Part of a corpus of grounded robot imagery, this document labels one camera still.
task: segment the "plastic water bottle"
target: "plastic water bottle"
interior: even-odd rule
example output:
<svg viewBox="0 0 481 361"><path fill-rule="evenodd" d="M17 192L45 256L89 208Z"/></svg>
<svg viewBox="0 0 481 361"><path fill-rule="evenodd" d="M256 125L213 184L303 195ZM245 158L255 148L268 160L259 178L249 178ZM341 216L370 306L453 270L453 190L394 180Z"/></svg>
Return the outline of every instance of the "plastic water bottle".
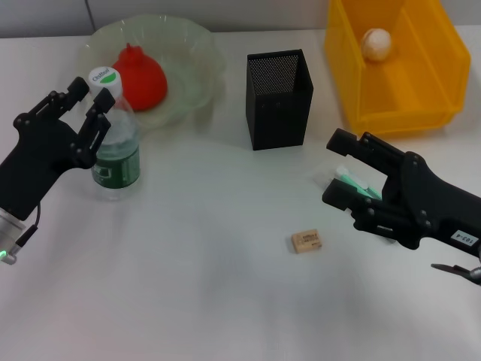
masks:
<svg viewBox="0 0 481 361"><path fill-rule="evenodd" d="M89 74L92 97L107 88L116 99L105 114L112 125L97 152L92 168L93 180L103 199L119 200L128 196L141 175L139 129L134 111L123 97L122 81L117 70L108 67L93 69Z"/></svg>

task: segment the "red fruit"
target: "red fruit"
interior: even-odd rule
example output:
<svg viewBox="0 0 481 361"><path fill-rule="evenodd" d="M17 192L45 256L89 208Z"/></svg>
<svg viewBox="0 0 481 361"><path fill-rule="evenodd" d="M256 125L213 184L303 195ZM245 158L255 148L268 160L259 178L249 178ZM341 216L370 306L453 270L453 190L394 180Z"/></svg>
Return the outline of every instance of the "red fruit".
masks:
<svg viewBox="0 0 481 361"><path fill-rule="evenodd" d="M134 111L153 108L167 95L164 71L141 47L127 44L113 68L120 73L123 96Z"/></svg>

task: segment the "robotic hand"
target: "robotic hand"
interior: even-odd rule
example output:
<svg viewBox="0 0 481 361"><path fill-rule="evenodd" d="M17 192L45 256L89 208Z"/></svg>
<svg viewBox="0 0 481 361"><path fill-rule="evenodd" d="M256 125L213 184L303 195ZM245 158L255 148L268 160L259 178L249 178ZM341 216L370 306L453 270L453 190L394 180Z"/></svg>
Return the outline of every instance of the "robotic hand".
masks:
<svg viewBox="0 0 481 361"><path fill-rule="evenodd" d="M68 93L52 91L30 112L19 115L14 127L19 141L0 165L0 260L13 265L17 254L37 230L40 201L59 177L69 169L88 169L97 162L96 154L110 123L105 117L115 104L103 89L87 111L77 134L59 118L89 92L77 77ZM35 225L27 229L20 222L37 208Z"/></svg>
<svg viewBox="0 0 481 361"><path fill-rule="evenodd" d="M322 195L324 203L352 211L354 228L397 240L411 250L432 237L481 260L481 199L438 178L425 160L403 153L365 133L360 140L338 129L327 148L348 154L387 175L382 200L372 199L334 179ZM455 265L432 267L481 285L481 267L468 271Z"/></svg>

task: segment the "white bottle cap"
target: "white bottle cap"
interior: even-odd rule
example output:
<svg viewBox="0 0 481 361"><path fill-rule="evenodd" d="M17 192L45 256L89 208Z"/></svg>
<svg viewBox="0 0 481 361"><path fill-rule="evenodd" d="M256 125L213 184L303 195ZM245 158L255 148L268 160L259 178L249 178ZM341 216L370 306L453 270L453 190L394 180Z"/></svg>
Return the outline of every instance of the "white bottle cap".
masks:
<svg viewBox="0 0 481 361"><path fill-rule="evenodd" d="M114 99L118 99L123 93L119 72L108 66L95 68L90 72L89 86L90 93L94 98L103 88L107 88Z"/></svg>

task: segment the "gray wall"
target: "gray wall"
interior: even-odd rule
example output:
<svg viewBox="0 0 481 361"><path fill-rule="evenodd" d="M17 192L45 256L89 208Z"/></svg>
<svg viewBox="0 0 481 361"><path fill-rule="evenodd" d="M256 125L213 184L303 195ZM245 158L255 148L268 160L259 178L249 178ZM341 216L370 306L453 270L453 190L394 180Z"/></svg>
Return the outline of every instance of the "gray wall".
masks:
<svg viewBox="0 0 481 361"><path fill-rule="evenodd" d="M92 34L94 25L100 28L113 21L145 13L188 17L213 31L325 28L328 7L328 0L88 2L93 24L86 0L0 0L0 37L88 35ZM454 24L481 25L481 0L441 2Z"/></svg>

